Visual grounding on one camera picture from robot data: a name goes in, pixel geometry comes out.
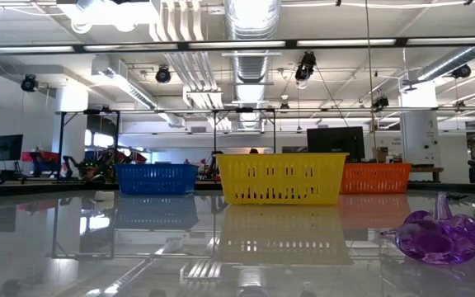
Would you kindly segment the yellow plastic basket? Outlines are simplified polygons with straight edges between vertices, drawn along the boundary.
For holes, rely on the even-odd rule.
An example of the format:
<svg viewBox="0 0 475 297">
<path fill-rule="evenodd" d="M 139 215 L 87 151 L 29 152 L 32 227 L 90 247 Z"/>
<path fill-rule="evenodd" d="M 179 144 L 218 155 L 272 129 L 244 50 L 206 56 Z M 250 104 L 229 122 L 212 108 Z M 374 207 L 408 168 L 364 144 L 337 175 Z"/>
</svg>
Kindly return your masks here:
<svg viewBox="0 0 475 297">
<path fill-rule="evenodd" d="M 348 153 L 220 154 L 230 205 L 336 205 Z"/>
</svg>

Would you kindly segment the blue plastic basket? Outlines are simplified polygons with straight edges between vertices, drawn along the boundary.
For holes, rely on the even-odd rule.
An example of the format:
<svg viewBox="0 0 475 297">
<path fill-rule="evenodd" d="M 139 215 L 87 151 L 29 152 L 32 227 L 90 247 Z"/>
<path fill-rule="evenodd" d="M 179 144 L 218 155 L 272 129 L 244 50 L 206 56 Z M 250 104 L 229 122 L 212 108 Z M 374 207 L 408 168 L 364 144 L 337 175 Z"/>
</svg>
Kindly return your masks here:
<svg viewBox="0 0 475 297">
<path fill-rule="evenodd" d="M 115 170 L 120 191 L 127 195 L 189 194 L 198 176 L 192 164 L 116 164 Z"/>
</svg>

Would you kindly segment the white ceiling pipe bundle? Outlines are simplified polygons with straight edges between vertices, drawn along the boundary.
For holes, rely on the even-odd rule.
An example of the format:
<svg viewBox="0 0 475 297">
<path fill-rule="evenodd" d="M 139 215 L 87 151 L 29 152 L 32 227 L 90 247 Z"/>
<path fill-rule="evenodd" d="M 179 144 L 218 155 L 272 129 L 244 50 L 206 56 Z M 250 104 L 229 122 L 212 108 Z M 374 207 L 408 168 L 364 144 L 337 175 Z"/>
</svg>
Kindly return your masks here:
<svg viewBox="0 0 475 297">
<path fill-rule="evenodd" d="M 155 42 L 203 41 L 202 0 L 159 0 L 159 18 L 149 26 Z M 183 101 L 194 108 L 223 108 L 222 91 L 205 51 L 165 54 L 167 62 L 183 84 Z"/>
</svg>

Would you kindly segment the large black monitor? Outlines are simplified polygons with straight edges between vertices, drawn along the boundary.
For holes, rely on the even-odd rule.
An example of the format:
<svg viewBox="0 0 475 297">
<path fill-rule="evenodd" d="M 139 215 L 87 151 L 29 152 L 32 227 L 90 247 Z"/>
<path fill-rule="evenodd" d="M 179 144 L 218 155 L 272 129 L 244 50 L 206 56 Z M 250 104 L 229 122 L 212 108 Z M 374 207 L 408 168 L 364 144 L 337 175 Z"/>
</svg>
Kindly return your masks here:
<svg viewBox="0 0 475 297">
<path fill-rule="evenodd" d="M 307 130 L 310 153 L 348 153 L 347 162 L 365 159 L 364 132 L 361 126 Z"/>
</svg>

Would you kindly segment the orange plastic basket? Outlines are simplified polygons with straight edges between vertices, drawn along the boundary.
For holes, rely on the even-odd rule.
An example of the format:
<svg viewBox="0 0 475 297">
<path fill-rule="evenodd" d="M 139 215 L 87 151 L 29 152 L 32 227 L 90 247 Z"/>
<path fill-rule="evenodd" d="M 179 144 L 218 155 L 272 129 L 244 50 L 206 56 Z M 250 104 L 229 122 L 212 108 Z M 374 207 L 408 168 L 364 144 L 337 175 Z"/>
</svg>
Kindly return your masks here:
<svg viewBox="0 0 475 297">
<path fill-rule="evenodd" d="M 410 163 L 347 163 L 341 194 L 388 194 L 407 190 Z"/>
</svg>

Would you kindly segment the white round pillar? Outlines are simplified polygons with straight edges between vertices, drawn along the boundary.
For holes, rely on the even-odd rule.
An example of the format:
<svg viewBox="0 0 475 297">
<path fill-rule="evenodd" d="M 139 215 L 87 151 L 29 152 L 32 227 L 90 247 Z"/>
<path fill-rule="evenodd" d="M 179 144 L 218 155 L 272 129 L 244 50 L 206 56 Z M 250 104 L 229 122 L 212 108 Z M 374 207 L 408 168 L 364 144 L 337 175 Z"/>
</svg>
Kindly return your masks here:
<svg viewBox="0 0 475 297">
<path fill-rule="evenodd" d="M 400 92 L 403 160 L 414 165 L 440 165 L 435 84 L 422 82 Z"/>
</svg>

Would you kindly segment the red equipment case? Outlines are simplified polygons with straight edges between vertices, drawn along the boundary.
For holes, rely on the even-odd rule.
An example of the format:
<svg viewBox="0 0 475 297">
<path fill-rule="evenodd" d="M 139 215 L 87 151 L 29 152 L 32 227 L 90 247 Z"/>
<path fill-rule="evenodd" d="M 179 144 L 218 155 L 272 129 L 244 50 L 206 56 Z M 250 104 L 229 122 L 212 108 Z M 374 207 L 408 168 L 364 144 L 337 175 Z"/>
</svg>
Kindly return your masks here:
<svg viewBox="0 0 475 297">
<path fill-rule="evenodd" d="M 59 161 L 59 154 L 45 151 L 22 152 L 21 161 L 30 163 L 57 163 Z"/>
</svg>

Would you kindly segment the wooden bench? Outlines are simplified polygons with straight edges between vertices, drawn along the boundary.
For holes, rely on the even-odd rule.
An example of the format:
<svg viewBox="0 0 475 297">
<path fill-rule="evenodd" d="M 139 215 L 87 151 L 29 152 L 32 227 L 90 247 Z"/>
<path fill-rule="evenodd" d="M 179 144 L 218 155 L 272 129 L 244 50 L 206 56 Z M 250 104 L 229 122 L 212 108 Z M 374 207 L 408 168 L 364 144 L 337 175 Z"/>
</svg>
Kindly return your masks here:
<svg viewBox="0 0 475 297">
<path fill-rule="evenodd" d="M 442 167 L 412 166 L 410 173 L 430 173 L 433 182 L 440 182 L 440 174 L 444 171 Z"/>
</svg>

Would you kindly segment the small black monitor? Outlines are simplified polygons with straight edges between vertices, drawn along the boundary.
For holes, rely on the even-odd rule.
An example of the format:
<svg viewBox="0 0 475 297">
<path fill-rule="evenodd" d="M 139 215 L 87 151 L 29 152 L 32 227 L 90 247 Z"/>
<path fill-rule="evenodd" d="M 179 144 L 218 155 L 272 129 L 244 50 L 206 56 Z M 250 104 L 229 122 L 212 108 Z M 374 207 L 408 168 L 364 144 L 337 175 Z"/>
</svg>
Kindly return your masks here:
<svg viewBox="0 0 475 297">
<path fill-rule="evenodd" d="M 0 161 L 19 161 L 21 159 L 23 135 L 0 136 Z"/>
</svg>

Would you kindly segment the black neighbour rig frame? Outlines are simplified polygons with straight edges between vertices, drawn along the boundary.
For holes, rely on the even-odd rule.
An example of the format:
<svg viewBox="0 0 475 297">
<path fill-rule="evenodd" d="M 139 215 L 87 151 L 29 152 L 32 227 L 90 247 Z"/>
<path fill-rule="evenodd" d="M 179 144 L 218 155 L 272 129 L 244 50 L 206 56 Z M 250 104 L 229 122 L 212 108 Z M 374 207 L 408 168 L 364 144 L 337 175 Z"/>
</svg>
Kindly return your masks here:
<svg viewBox="0 0 475 297">
<path fill-rule="evenodd" d="M 252 107 L 236 107 L 234 109 L 212 109 L 210 113 L 214 118 L 214 128 L 213 128 L 213 150 L 217 150 L 217 124 L 219 123 L 218 120 L 218 113 L 224 113 L 226 116 L 229 113 L 255 113 L 258 112 L 261 116 L 265 119 L 269 120 L 273 127 L 276 124 L 276 109 L 275 108 L 252 108 Z"/>
<path fill-rule="evenodd" d="M 57 182 L 86 182 L 86 183 L 106 183 L 114 182 L 116 179 L 115 165 L 120 161 L 118 157 L 119 136 L 120 136 L 120 111 L 115 111 L 107 106 L 101 109 L 87 108 L 83 111 L 57 111 L 60 116 L 59 128 L 59 170 L 56 174 Z M 65 155 L 63 152 L 63 137 L 65 126 L 76 116 L 95 116 L 102 120 L 106 116 L 115 116 L 115 128 L 113 146 L 105 148 L 95 161 L 83 159 L 77 162 L 74 157 Z"/>
</svg>

